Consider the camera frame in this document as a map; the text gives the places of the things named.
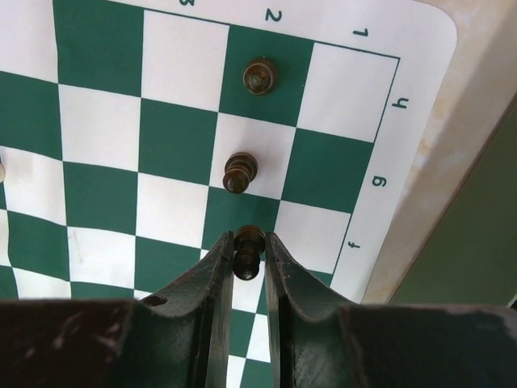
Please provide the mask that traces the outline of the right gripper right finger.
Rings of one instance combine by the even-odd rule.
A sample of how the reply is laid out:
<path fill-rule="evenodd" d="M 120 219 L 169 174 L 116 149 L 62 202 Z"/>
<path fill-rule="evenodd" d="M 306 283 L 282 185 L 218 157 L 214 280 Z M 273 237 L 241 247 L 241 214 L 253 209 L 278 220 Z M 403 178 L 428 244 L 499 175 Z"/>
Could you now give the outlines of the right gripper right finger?
<path fill-rule="evenodd" d="M 516 313 L 482 305 L 362 305 L 266 237 L 276 387 L 513 387 Z"/>

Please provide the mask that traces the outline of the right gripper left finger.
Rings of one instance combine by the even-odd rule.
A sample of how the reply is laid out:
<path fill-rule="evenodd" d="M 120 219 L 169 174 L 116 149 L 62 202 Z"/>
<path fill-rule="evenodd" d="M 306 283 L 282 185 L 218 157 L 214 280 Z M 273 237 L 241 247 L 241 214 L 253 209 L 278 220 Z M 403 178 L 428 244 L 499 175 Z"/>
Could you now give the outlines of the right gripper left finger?
<path fill-rule="evenodd" d="M 223 387 L 234 237 L 157 292 L 135 299 L 1 304 L 4 387 Z"/>

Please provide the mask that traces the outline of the dark pawn f2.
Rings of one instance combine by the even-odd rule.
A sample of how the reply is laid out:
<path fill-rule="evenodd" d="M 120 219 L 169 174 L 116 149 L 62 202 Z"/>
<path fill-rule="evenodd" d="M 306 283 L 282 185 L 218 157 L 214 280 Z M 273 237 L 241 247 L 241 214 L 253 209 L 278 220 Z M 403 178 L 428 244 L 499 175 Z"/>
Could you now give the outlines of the dark pawn f2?
<path fill-rule="evenodd" d="M 266 236 L 257 226 L 241 227 L 234 238 L 234 275 L 244 281 L 253 280 L 259 274 L 260 256 L 265 251 Z"/>

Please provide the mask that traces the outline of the dark pawn g2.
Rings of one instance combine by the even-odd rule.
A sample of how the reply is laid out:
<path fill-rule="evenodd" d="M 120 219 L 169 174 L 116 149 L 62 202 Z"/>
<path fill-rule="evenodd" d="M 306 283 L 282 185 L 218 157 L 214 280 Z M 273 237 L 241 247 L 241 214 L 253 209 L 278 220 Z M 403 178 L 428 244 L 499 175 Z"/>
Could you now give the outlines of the dark pawn g2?
<path fill-rule="evenodd" d="M 225 164 L 223 186 L 227 192 L 242 194 L 258 173 L 256 158 L 246 152 L 232 154 Z"/>

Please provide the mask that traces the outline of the dark pawn h2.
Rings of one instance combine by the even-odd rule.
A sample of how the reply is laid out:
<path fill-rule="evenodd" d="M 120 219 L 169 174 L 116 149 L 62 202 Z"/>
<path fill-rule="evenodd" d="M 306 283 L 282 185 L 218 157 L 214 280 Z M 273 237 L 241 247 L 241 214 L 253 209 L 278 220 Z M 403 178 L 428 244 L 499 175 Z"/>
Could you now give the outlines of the dark pawn h2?
<path fill-rule="evenodd" d="M 243 71 L 244 87 L 252 95 L 266 95 L 271 93 L 278 82 L 278 70 L 273 61 L 265 57 L 250 61 Z"/>

